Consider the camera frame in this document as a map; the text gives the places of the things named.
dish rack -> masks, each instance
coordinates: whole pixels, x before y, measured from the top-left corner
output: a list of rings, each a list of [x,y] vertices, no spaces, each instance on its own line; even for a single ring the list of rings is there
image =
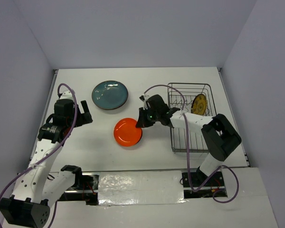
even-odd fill
[[[191,106],[193,104],[194,98],[199,94],[204,94],[207,99],[207,108],[204,116],[216,116],[216,108],[214,105],[214,99],[212,95],[211,86],[208,84],[199,83],[169,83],[169,86],[179,90],[185,97],[186,102],[184,110],[191,113]],[[168,106],[169,108],[177,107],[181,108],[183,104],[183,99],[181,95],[168,88]],[[190,152],[191,153],[208,153],[206,142],[202,135],[198,135],[192,132],[190,134]],[[179,128],[170,128],[171,136],[171,148],[174,153],[185,153],[186,152],[186,131]]]

orange plate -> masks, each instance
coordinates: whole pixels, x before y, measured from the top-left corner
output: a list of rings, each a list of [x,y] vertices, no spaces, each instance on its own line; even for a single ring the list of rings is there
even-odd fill
[[[132,118],[120,120],[114,128],[114,138],[121,146],[134,146],[142,138],[143,131],[136,128],[137,121]]]

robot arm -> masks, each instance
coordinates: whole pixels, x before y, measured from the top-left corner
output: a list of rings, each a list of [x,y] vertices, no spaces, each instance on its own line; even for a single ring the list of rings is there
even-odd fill
[[[186,129],[185,119],[179,108],[169,108],[162,97],[141,96],[144,107],[139,109],[139,118],[136,127],[150,127],[156,121],[173,128]],[[228,119],[218,114],[216,116],[201,116],[185,113],[189,131],[203,135],[209,154],[198,168],[206,179],[226,158],[241,144],[242,140]]]
[[[74,106],[70,91],[63,92],[54,105],[54,113],[40,128],[36,150],[29,166],[33,169],[20,177],[19,185],[10,198],[0,200],[0,211],[8,223],[32,228],[42,228],[49,217],[50,208],[63,192],[78,185],[81,168],[67,165],[51,183],[45,186],[48,174],[62,146],[41,164],[38,161],[50,154],[63,141],[73,121],[75,127],[91,123],[92,117],[86,101],[81,102],[84,113]],[[75,108],[77,119],[74,120]]]

gray wall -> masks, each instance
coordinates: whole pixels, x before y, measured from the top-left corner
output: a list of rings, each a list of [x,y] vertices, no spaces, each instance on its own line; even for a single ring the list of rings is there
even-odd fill
[[[285,228],[285,0],[258,0],[223,66],[252,165]]]
[[[223,66],[256,0],[15,0],[55,68]]]
[[[0,192],[27,165],[52,75],[14,2],[0,0]]]

yellow plate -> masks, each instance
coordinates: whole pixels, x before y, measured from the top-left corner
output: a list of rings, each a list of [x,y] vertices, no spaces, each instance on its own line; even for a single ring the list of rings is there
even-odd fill
[[[204,115],[207,108],[207,99],[204,94],[197,95],[191,106],[191,113],[197,115]]]

